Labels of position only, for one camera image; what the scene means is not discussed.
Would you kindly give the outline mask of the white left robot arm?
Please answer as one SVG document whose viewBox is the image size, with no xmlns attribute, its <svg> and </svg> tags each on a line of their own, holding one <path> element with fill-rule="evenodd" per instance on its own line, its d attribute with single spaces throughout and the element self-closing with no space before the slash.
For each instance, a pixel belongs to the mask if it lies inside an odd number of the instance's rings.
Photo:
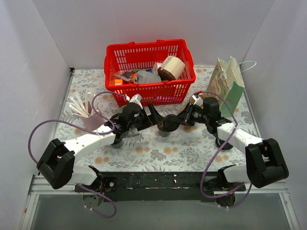
<svg viewBox="0 0 307 230">
<path fill-rule="evenodd" d="M 52 140 L 38 161 L 37 169 L 53 189 L 74 183 L 98 191 L 102 186 L 102 174 L 93 166 L 77 165 L 77 161 L 101 147 L 118 144 L 134 128 L 141 131 L 163 122 L 164 117 L 151 103 L 148 107 L 150 115 L 138 104 L 128 103 L 121 113 L 90 134 L 63 142 L 57 138 Z"/>
</svg>

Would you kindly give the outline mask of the black coffee cup lid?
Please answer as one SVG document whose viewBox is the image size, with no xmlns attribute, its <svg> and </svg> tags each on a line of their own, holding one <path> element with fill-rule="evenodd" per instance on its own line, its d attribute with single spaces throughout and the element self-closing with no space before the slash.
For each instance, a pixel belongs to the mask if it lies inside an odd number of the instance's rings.
<svg viewBox="0 0 307 230">
<path fill-rule="evenodd" d="M 166 132 L 173 132 L 177 130 L 180 126 L 180 123 L 176 121 L 176 115 L 167 115 L 163 121 L 163 128 Z"/>
</svg>

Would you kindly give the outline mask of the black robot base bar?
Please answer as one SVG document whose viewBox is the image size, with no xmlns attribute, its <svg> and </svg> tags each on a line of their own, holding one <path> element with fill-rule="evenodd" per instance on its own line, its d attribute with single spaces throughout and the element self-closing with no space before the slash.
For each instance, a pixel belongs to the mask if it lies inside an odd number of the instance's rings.
<svg viewBox="0 0 307 230">
<path fill-rule="evenodd" d="M 98 192 L 117 201 L 199 200 L 202 172 L 102 172 Z"/>
</svg>

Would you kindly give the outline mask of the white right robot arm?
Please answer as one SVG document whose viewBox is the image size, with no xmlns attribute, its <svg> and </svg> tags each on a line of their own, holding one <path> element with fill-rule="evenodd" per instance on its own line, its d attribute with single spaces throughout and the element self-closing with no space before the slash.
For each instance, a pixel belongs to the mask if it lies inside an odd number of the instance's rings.
<svg viewBox="0 0 307 230">
<path fill-rule="evenodd" d="M 251 183 L 262 188 L 288 178 L 289 171 L 275 139 L 261 139 L 237 128 L 234 122 L 222 117 L 215 97 L 202 102 L 202 107 L 190 103 L 180 114 L 167 116 L 163 125 L 167 132 L 173 132 L 179 125 L 205 124 L 218 146 L 230 145 L 245 154 L 244 166 L 233 165 L 219 170 L 217 184 L 220 189 L 226 191 L 235 183 Z"/>
</svg>

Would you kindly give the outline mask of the brown cardboard cup carrier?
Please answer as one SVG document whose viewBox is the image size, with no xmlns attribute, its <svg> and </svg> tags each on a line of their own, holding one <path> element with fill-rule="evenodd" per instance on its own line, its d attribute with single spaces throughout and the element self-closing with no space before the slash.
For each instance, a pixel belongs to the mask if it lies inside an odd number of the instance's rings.
<svg viewBox="0 0 307 230">
<path fill-rule="evenodd" d="M 190 97 L 189 102 L 199 107 L 202 107 L 203 105 L 203 99 L 200 96 L 194 94 Z"/>
</svg>

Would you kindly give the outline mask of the black paper coffee cup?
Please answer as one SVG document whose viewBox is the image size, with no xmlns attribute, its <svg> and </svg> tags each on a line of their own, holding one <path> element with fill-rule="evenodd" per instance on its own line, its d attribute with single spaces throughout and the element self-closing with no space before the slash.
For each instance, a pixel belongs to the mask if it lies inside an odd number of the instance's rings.
<svg viewBox="0 0 307 230">
<path fill-rule="evenodd" d="M 171 132 L 174 131 L 174 128 L 169 126 L 168 124 L 165 126 L 164 122 L 160 122 L 157 124 L 159 135 L 162 137 L 168 137 Z"/>
</svg>

